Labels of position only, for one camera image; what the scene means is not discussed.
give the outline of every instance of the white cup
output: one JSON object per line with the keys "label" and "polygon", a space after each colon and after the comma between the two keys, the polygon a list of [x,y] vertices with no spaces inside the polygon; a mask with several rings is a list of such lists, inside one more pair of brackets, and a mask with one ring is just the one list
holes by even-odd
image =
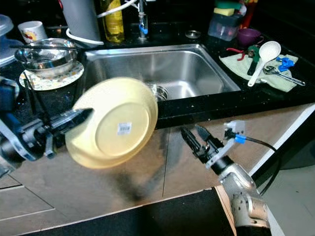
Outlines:
{"label": "white cup", "polygon": [[27,21],[18,25],[19,31],[26,43],[47,38],[41,21]]}

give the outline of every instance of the yellow bottle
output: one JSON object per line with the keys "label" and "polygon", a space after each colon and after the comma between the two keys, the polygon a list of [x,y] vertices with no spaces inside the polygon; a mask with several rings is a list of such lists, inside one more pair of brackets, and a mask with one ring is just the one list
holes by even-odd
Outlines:
{"label": "yellow bottle", "polygon": [[[102,12],[120,6],[120,0],[100,0]],[[116,11],[102,18],[108,41],[120,43],[125,39],[122,11]]]}

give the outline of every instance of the countertop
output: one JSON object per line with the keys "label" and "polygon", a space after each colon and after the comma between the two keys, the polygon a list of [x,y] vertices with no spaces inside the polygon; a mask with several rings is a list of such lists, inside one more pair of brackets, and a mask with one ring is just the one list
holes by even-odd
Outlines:
{"label": "countertop", "polygon": [[[250,88],[247,86],[246,80],[235,75],[219,60],[219,56],[226,53],[226,48],[237,47],[236,40],[226,42],[208,36],[205,33],[199,39],[192,40],[186,38],[184,35],[185,31],[176,25],[153,27],[150,38],[145,42],[138,39],[138,33],[134,30],[128,34],[123,43],[119,45],[106,43],[103,47],[98,47],[97,49],[201,44],[217,64],[241,88],[241,91],[158,102],[156,129],[315,102],[315,67],[302,57],[291,68],[291,72],[293,77],[305,81],[306,86],[296,86],[288,93],[266,84],[256,84]],[[283,47],[282,54],[285,55],[286,53],[295,56],[293,51]],[[0,68],[2,76],[16,81],[22,71],[23,68],[18,62]],[[39,95],[44,100],[49,115],[57,115],[70,109],[74,104],[78,97],[77,83],[74,82],[57,90],[42,91],[39,92]],[[17,99],[15,115],[22,123],[27,123],[34,118],[22,87],[21,94]]]}

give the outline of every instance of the purple bowl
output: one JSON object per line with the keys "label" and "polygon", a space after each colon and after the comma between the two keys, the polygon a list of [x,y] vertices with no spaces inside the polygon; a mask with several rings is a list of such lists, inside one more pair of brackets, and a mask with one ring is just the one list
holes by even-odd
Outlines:
{"label": "purple bowl", "polygon": [[240,46],[244,48],[247,48],[250,45],[257,43],[259,38],[262,38],[263,40],[263,36],[261,36],[261,32],[255,29],[239,29],[237,33],[237,40]]}

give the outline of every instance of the faucet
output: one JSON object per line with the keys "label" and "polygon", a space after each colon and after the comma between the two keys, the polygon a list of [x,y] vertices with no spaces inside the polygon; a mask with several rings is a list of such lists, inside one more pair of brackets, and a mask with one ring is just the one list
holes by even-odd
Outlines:
{"label": "faucet", "polygon": [[146,40],[148,35],[148,18],[144,13],[144,3],[145,0],[139,0],[139,29],[140,29],[140,39]]}

